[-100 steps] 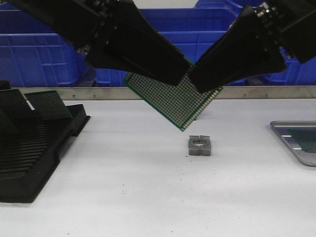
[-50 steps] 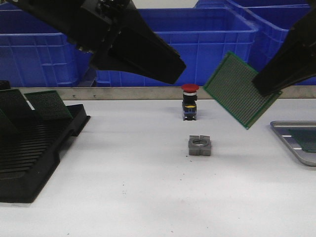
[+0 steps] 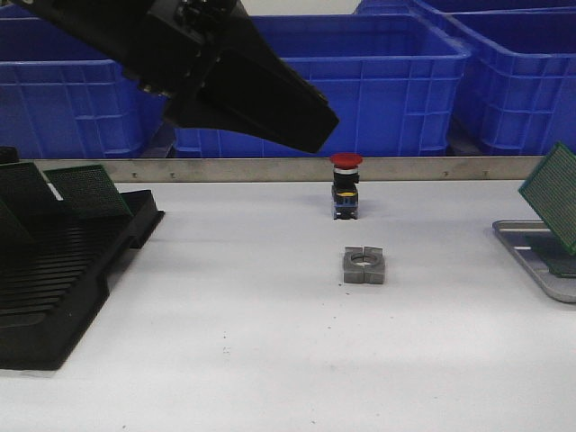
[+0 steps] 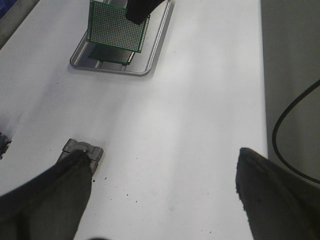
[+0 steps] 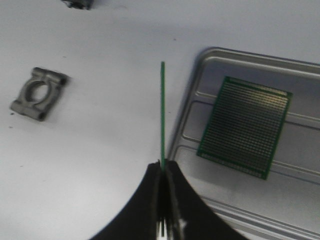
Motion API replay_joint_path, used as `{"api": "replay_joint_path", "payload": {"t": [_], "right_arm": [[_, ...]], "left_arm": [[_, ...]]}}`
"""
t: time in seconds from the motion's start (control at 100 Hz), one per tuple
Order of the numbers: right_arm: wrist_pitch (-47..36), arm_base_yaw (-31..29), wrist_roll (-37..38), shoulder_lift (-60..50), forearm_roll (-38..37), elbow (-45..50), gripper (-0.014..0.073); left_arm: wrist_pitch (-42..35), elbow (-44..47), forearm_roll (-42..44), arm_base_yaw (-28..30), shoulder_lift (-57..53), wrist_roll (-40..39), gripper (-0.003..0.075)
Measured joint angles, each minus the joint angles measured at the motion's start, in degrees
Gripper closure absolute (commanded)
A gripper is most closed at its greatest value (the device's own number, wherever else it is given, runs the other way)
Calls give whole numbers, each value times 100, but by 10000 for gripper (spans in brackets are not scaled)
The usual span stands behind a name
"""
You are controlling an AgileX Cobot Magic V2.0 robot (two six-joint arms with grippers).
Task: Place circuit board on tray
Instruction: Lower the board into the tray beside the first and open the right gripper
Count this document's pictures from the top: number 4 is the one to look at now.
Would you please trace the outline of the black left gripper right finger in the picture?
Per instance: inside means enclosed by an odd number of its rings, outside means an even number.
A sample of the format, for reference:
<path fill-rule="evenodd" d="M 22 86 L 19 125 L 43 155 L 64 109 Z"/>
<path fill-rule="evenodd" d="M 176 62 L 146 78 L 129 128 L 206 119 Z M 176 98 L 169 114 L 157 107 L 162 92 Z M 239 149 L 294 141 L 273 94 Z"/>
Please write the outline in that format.
<path fill-rule="evenodd" d="M 239 151 L 236 192 L 255 240 L 318 240 L 320 188 L 250 148 Z"/>

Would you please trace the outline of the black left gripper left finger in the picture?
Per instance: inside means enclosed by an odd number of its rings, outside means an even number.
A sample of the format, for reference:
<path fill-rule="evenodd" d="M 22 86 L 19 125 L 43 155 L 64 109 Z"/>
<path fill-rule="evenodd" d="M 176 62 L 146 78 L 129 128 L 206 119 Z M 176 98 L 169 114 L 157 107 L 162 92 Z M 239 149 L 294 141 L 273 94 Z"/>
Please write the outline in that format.
<path fill-rule="evenodd" d="M 2 240 L 72 240 L 91 189 L 90 159 L 76 150 L 0 197 Z"/>

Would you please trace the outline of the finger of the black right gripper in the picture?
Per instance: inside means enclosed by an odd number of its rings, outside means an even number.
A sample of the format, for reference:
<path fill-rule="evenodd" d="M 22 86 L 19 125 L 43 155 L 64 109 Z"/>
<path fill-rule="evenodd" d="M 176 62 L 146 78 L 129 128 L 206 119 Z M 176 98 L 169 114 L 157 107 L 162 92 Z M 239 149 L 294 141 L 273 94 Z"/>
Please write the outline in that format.
<path fill-rule="evenodd" d="M 140 25 L 164 0 L 128 0 L 126 19 Z"/>

